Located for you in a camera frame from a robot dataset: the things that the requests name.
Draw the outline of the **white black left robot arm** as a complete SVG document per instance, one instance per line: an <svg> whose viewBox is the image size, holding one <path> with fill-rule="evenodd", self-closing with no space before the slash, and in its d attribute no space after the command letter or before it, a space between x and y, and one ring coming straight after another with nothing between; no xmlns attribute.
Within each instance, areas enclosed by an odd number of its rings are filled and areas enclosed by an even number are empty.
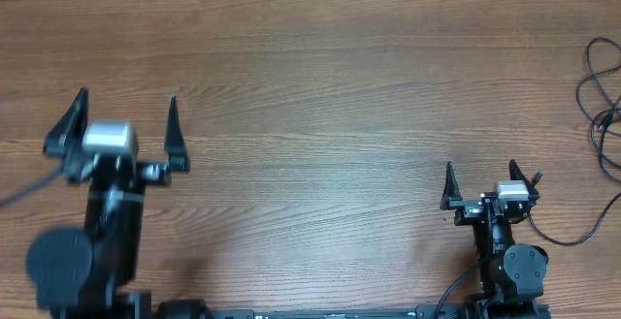
<svg viewBox="0 0 621 319"><path fill-rule="evenodd" d="M120 289L137 272L147 188L168 186L174 173L190 170L177 101L170 101L163 162L139 159L131 123L89 122L87 114L83 88L43 148L60 159L69 183L87 183L84 223L38 235L27 251L26 271L37 306L54 318L149 318L150 293Z"/></svg>

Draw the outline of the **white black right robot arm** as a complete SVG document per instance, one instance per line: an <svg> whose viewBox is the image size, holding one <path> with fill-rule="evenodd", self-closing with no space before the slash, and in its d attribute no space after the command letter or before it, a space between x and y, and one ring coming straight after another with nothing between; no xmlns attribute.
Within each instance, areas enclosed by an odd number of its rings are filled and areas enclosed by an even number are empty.
<svg viewBox="0 0 621 319"><path fill-rule="evenodd" d="M435 318L548 318L549 309L537 305L543 295L549 257L536 245L514 240L512 226L529 217L540 198L537 173L528 179L515 161L508 164L509 179L476 200L465 200L451 162L446 164L440 209L454 212L454 224L474 233L476 265L449 286L434 309ZM447 305L452 291L478 274L482 293L465 303Z"/></svg>

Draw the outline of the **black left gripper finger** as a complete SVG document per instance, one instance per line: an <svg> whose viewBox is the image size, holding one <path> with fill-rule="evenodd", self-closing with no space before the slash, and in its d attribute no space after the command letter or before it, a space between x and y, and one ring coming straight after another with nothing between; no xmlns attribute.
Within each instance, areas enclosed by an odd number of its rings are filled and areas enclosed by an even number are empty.
<svg viewBox="0 0 621 319"><path fill-rule="evenodd" d="M169 165L172 172L190 172L190 160L180 128L176 94L171 96L164 139L164 150L169 157Z"/></svg>
<svg viewBox="0 0 621 319"><path fill-rule="evenodd" d="M47 157L64 158L82 145L87 127L88 89L80 89L70 108L48 132L43 153Z"/></svg>

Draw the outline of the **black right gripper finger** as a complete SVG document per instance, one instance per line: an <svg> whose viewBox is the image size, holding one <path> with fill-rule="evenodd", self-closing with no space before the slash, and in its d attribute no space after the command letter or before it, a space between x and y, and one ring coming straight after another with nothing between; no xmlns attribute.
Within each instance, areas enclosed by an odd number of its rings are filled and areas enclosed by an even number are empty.
<svg viewBox="0 0 621 319"><path fill-rule="evenodd" d="M542 178L542 173L537 172L535 175L528 179L520 170L518 164L514 159L511 159L508 163L508 171L512 180L522 181L528 191L528 199L531 203L535 203L540 198L540 193L536 189L536 185Z"/></svg>
<svg viewBox="0 0 621 319"><path fill-rule="evenodd" d="M446 163L445 182L441 196L440 209L454 210L462 205L462 196L451 161Z"/></svg>

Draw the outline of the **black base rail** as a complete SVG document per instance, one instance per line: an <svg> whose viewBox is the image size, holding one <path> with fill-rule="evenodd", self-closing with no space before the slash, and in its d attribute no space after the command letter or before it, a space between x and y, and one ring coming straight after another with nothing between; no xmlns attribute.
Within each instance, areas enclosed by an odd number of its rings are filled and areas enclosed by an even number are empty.
<svg viewBox="0 0 621 319"><path fill-rule="evenodd" d="M467 319L467 318L536 318L551 319L547 305L537 309L528 306L494 305L487 307L487 313L477 313L464 304L444 304L436 311L434 304L420 304L410 309L372 310L293 310L253 311L250 309L209 309L204 301L182 300L162 303L152 318L206 318L206 319Z"/></svg>

